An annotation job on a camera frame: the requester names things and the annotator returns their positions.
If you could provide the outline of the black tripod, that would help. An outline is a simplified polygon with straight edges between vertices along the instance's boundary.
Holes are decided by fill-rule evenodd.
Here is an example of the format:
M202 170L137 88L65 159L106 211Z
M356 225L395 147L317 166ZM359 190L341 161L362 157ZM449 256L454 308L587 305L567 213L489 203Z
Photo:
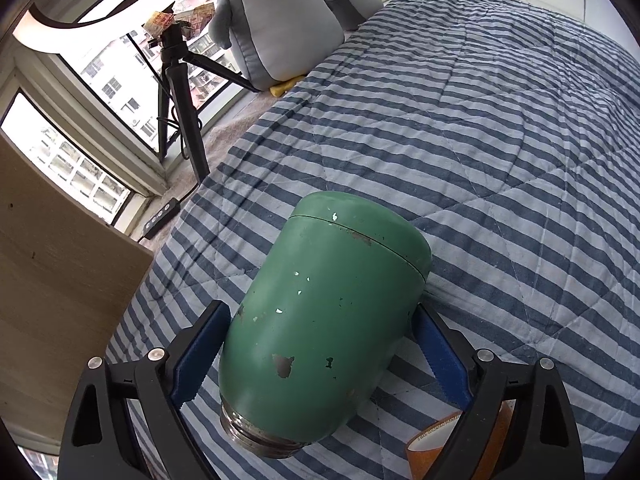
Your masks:
M198 124L198 112L192 102L188 66L201 68L251 92L257 92L258 89L241 74L205 55L192 52L183 38L179 24L169 25L160 34L160 38L150 41L150 46L160 46L162 61L160 72L153 72L158 85L157 140L160 160L167 155L167 129L173 126L186 147L196 180L202 183L210 170L202 140L202 128Z

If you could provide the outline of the orange paper cup near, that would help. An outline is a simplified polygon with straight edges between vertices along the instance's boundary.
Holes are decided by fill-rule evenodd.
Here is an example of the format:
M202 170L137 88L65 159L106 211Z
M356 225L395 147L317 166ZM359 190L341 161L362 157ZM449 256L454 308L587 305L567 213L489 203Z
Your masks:
M514 406L514 401L504 401L501 404L495 427L473 479L489 479L494 471L508 434ZM406 455L413 480L422 479L432 468L461 415L462 411L453 412L414 436L407 443Z

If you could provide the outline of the striped blue white quilt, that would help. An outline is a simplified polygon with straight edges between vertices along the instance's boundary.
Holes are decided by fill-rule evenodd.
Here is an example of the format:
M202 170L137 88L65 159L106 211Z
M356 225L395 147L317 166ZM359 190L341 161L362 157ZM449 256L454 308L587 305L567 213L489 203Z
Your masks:
M139 359L239 307L297 202L375 200L433 252L477 347L558 364L586 475L639 426L639 65L515 0L392 0L273 105L186 203L106 350Z

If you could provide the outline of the wooden board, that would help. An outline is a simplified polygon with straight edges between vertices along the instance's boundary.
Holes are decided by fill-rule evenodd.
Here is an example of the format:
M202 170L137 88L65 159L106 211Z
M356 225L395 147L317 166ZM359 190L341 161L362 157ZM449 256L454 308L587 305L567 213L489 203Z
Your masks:
M61 440L82 370L105 352L151 262L1 140L1 416L11 428Z

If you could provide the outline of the black inline remote control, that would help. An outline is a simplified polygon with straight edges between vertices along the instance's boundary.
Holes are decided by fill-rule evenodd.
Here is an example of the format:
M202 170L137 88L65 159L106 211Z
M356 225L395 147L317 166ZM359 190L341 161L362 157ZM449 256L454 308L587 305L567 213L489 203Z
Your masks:
M171 198L168 202L153 214L147 222L145 222L142 229L142 237L146 240L152 240L152 238L168 225L168 222L175 218L180 212L181 202L178 198Z

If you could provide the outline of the green metal thermos cup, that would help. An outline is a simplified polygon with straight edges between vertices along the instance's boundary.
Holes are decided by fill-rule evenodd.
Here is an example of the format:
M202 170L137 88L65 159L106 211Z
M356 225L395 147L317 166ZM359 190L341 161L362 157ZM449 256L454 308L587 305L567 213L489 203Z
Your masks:
M287 458L356 414L405 336L432 263L423 235L356 195L302 198L230 325L221 425Z

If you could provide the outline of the large grey penguin plush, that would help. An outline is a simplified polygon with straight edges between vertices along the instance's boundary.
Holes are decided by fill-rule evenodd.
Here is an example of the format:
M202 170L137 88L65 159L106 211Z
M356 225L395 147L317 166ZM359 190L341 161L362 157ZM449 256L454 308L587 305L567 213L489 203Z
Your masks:
M215 0L208 33L259 91L308 74L345 40L324 0Z

